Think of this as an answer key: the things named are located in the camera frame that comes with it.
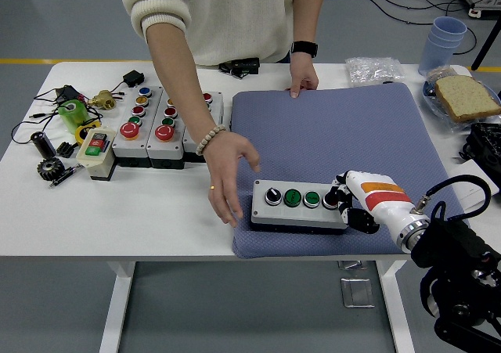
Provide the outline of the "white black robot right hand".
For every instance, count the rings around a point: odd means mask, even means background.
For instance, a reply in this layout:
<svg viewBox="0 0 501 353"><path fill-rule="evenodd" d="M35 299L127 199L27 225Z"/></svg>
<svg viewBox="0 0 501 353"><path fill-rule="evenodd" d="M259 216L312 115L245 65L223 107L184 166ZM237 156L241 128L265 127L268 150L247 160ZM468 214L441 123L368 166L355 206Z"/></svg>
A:
<svg viewBox="0 0 501 353"><path fill-rule="evenodd" d="M344 224L367 234L381 224L401 232L416 220L411 199L387 175L346 171L336 176L323 203L338 210Z"/></svg>

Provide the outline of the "person's right hand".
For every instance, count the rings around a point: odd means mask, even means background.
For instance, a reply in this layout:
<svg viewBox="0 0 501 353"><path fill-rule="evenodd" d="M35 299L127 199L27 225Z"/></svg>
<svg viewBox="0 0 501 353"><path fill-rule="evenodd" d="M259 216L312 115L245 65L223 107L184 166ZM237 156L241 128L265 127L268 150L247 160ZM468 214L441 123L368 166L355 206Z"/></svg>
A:
<svg viewBox="0 0 501 353"><path fill-rule="evenodd" d="M243 217L236 177L240 159L253 171L260 170L260 156L251 142L236 133L220 131L205 147L204 159L211 176L208 199L216 215L233 228Z"/></svg>

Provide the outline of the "person's left hand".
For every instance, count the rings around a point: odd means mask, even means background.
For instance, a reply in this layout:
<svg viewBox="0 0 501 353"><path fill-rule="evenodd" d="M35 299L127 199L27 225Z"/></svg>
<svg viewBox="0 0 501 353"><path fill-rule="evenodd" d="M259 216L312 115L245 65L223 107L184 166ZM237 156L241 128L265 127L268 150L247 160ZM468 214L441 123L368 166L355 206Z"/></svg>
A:
<svg viewBox="0 0 501 353"><path fill-rule="evenodd" d="M305 52L295 52L290 56L290 97L295 99L302 90L316 90L319 79L313 66L312 57Z"/></svg>

